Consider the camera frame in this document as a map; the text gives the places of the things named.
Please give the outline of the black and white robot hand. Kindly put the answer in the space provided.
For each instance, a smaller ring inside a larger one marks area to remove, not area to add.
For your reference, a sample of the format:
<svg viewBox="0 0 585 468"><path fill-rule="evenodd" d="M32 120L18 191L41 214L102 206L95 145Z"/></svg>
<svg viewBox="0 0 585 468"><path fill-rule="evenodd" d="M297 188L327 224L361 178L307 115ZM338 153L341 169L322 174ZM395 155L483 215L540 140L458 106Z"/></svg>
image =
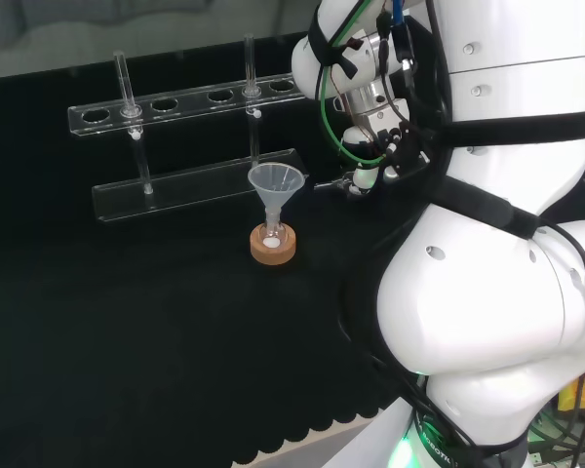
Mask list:
<svg viewBox="0 0 585 468"><path fill-rule="evenodd" d="M338 151L345 163L343 174L332 182L348 198L366 197L375 188L403 181L429 164L416 135L403 123L406 109L386 104L355 114L348 104L334 107L352 120Z"/></svg>

